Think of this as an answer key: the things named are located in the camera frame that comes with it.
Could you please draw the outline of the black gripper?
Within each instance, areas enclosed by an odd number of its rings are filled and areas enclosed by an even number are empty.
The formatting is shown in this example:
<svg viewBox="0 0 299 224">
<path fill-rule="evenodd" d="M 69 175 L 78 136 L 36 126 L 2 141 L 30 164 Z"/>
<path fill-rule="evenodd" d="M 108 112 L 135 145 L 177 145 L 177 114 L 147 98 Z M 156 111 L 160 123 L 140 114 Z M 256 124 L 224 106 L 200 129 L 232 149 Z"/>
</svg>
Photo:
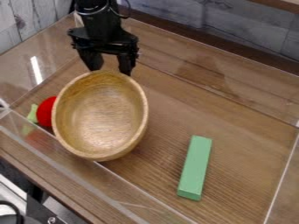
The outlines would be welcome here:
<svg viewBox="0 0 299 224">
<path fill-rule="evenodd" d="M 117 28 L 107 37 L 92 38 L 84 27 L 68 30 L 72 48 L 77 50 L 89 71 L 100 70 L 104 65 L 101 53 L 117 55 L 119 71 L 131 75 L 136 66 L 137 36 Z"/>
</svg>

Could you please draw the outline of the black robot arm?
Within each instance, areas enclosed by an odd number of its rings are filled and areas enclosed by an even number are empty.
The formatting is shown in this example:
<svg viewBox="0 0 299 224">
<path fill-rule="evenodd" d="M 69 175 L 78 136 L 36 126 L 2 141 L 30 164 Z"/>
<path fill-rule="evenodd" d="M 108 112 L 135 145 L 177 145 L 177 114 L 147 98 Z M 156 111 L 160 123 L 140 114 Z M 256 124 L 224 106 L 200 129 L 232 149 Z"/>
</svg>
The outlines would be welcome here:
<svg viewBox="0 0 299 224">
<path fill-rule="evenodd" d="M 121 27 L 121 15 L 117 0 L 74 0 L 74 12 L 82 26 L 70 28 L 68 36 L 72 48 L 77 50 L 89 71 L 104 65 L 103 54 L 116 55 L 119 71 L 131 75 L 139 57 L 139 38 Z"/>
</svg>

